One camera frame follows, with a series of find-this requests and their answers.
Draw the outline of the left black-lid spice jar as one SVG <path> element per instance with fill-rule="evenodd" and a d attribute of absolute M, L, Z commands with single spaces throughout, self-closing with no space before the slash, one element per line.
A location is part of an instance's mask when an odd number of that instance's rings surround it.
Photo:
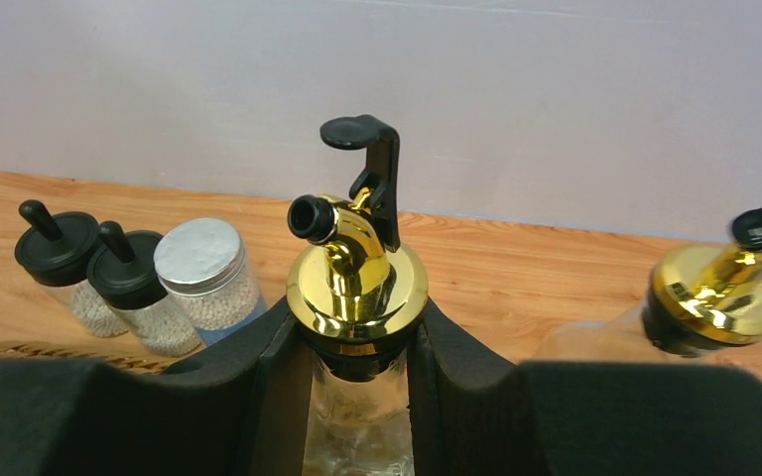
<path fill-rule="evenodd" d="M 111 338 L 128 332 L 87 279 L 87 267 L 101 247 L 99 224 L 84 211 L 52 214 L 39 200 L 18 207 L 29 224 L 14 257 L 25 272 L 60 302 L 90 335 Z"/>

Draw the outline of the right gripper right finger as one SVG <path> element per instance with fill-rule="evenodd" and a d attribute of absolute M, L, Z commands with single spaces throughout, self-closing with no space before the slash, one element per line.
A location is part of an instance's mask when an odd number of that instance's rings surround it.
<path fill-rule="evenodd" d="M 762 382 L 496 354 L 429 303 L 408 352 L 419 475 L 762 475 Z"/>

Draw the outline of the right silver-lid pepper jar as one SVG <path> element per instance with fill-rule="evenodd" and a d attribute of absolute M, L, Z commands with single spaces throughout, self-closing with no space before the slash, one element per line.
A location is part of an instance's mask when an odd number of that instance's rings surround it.
<path fill-rule="evenodd" d="M 268 310 L 240 233 L 222 219 L 176 226 L 161 238 L 153 261 L 161 284 L 206 346 Z"/>

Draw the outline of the woven wicker divided basket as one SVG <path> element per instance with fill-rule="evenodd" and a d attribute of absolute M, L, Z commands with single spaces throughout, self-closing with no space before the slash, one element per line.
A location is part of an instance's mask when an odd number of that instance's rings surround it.
<path fill-rule="evenodd" d="M 2 341 L 0 359 L 89 359 L 134 374 L 160 374 L 180 361 L 180 358 L 149 353 L 58 345 L 43 341 Z"/>

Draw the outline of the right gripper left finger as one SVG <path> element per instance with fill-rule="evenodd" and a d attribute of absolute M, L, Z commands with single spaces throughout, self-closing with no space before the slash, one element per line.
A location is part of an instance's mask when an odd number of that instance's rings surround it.
<path fill-rule="evenodd" d="M 0 475 L 298 475 L 312 359 L 287 303 L 161 374 L 0 360 Z"/>

